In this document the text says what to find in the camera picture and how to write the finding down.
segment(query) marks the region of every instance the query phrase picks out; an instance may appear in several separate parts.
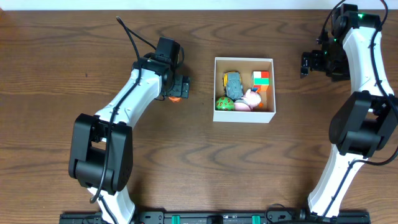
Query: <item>wooden table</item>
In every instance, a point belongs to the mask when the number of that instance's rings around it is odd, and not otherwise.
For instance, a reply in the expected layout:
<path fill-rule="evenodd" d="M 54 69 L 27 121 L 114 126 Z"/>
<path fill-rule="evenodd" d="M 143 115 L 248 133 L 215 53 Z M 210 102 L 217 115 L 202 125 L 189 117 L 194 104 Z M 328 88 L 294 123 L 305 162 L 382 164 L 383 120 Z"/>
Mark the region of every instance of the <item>wooden table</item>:
<path fill-rule="evenodd" d="M 168 211 L 299 207 L 330 152 L 331 118 L 350 83 L 324 73 L 301 80 L 302 52 L 318 49 L 327 11 L 20 11 L 0 17 L 0 223 L 57 223 L 62 212 L 98 210 L 68 175 L 73 122 L 110 102 L 130 76 L 133 48 L 115 16 L 157 43 L 185 49 L 192 79 L 181 103 L 154 101 L 134 128 L 128 183 L 138 207 Z M 383 27 L 384 66 L 398 89 L 398 12 Z M 137 41 L 143 55 L 151 48 Z M 213 123 L 215 57 L 274 59 L 276 115 L 270 124 Z M 393 134 L 373 161 L 389 157 Z M 342 208 L 373 223 L 398 219 L 398 161 L 364 166 Z"/>

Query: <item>cardboard box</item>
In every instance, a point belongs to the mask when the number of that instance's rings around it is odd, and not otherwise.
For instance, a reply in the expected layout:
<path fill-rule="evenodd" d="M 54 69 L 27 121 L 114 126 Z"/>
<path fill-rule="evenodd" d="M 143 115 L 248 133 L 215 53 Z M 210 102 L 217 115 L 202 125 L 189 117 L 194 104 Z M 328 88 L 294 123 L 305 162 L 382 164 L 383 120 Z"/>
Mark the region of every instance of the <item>cardboard box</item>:
<path fill-rule="evenodd" d="M 216 100 L 224 96 L 223 75 L 226 72 L 236 71 L 241 74 L 243 93 L 252 88 L 253 71 L 269 72 L 269 87 L 266 92 L 260 92 L 262 108 L 256 107 L 252 112 L 218 111 Z M 276 113 L 274 64 L 272 59 L 266 58 L 215 58 L 214 67 L 214 100 L 213 121 L 244 122 L 244 123 L 269 123 Z"/>

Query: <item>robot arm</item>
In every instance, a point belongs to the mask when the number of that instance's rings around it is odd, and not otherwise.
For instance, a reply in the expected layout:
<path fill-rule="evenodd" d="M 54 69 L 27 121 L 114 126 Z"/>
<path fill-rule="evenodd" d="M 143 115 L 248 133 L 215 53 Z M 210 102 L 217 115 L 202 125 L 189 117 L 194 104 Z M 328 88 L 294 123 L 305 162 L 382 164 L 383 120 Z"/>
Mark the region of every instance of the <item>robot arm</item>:
<path fill-rule="evenodd" d="M 127 81 L 122 90 L 116 97 L 103 109 L 99 110 L 95 115 L 99 116 L 103 121 L 109 121 L 115 104 L 123 97 L 124 94 L 135 84 L 139 70 L 131 71 L 130 79 Z M 122 102 L 114 123 L 123 122 L 134 128 L 142 112 L 154 98 L 157 98 L 162 90 L 162 77 L 156 75 L 154 71 L 142 69 L 141 80 L 133 91 Z"/>
<path fill-rule="evenodd" d="M 126 184 L 132 171 L 132 129 L 141 114 L 159 95 L 188 98 L 189 78 L 175 74 L 179 50 L 180 45 L 174 40 L 160 38 L 154 54 L 134 62 L 130 79 L 109 104 L 94 116 L 81 114 L 75 121 L 69 175 L 92 194 L 100 185 L 105 157 L 105 151 L 93 147 L 92 142 L 106 141 L 106 133 L 112 129 L 108 168 L 97 200 L 102 219 L 108 223 L 130 223 L 135 211 Z M 126 95 L 135 84 L 140 69 L 139 84 Z M 110 124 L 113 108 L 125 95 L 113 124 Z"/>
<path fill-rule="evenodd" d="M 376 80 L 374 78 L 369 49 L 375 30 L 375 28 L 370 27 L 351 28 L 343 40 L 343 48 L 347 55 L 349 74 L 351 76 L 351 93 L 366 90 L 371 95 L 382 96 L 379 87 L 375 85 Z M 387 94 L 394 94 L 388 84 L 381 57 L 381 32 L 377 34 L 374 43 L 374 56 L 381 85 Z"/>
<path fill-rule="evenodd" d="M 392 110 L 386 107 L 376 85 L 371 63 L 369 46 L 379 24 L 378 16 L 359 14 L 355 5 L 343 4 L 333 15 L 334 38 L 329 39 L 327 33 L 324 34 L 322 51 L 303 54 L 302 77 L 310 68 L 326 72 L 334 81 L 350 78 L 352 94 L 330 124 L 332 145 L 329 160 L 319 183 L 308 197 L 308 209 L 313 216 L 338 216 L 344 194 L 363 165 L 359 162 L 354 164 L 334 198 L 349 164 L 355 160 L 366 161 L 376 150 L 381 150 L 397 125 Z M 377 70 L 383 89 L 393 95 L 384 71 L 380 41 L 379 32 L 374 42 Z M 373 112 L 378 118 L 367 119 L 368 112 Z"/>

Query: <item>green block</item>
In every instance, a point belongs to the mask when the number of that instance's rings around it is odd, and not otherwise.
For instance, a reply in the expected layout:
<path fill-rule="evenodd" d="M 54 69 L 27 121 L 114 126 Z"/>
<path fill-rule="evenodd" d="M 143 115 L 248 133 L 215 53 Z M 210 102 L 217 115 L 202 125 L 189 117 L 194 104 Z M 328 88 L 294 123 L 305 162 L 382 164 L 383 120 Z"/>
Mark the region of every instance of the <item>green block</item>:
<path fill-rule="evenodd" d="M 179 215 L 172 216 L 172 224 L 180 224 L 180 216 Z"/>
<path fill-rule="evenodd" d="M 253 215 L 251 217 L 252 224 L 261 224 L 260 216 L 259 215 Z"/>
<path fill-rule="evenodd" d="M 268 78 L 255 78 L 254 84 L 255 85 L 269 85 L 269 79 Z"/>

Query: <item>orange block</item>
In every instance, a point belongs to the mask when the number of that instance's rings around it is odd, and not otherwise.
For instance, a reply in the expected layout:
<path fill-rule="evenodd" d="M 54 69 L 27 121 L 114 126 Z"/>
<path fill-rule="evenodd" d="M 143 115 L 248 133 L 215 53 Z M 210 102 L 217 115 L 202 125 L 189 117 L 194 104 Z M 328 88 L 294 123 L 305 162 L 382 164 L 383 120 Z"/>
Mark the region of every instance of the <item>orange block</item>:
<path fill-rule="evenodd" d="M 260 89 L 257 92 L 267 91 L 268 85 L 261 85 Z"/>
<path fill-rule="evenodd" d="M 261 78 L 269 78 L 269 72 L 261 72 Z"/>

